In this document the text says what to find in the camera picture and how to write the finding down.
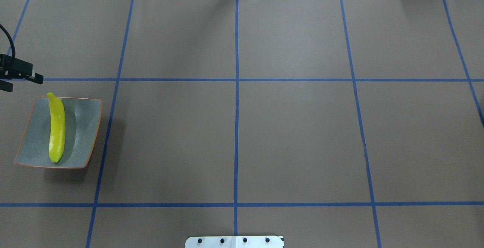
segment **white plastic part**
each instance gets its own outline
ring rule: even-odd
[[[190,237],[185,248],[284,248],[283,236]]]

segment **black device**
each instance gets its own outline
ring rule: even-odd
[[[0,24],[0,29],[5,33],[12,48],[12,55],[0,54],[0,79],[25,79],[36,84],[43,84],[43,76],[35,73],[33,65],[29,62],[15,58],[15,45],[10,33]],[[0,80],[0,90],[12,92],[14,85]]]

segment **square plate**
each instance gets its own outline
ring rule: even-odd
[[[86,167],[96,141],[101,121],[102,101],[98,99],[60,98],[65,110],[64,154],[57,163],[50,161],[49,99],[35,100],[15,164],[55,169]]]

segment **plate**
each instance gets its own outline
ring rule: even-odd
[[[101,122],[102,100],[59,98],[65,110],[65,145],[62,158],[49,158],[49,99],[35,99],[32,113],[14,163],[53,169],[81,169],[88,165]]]

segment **yellow banana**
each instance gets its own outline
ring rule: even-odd
[[[65,111],[62,101],[54,93],[47,93],[50,110],[49,157],[57,163],[64,153],[65,143]]]

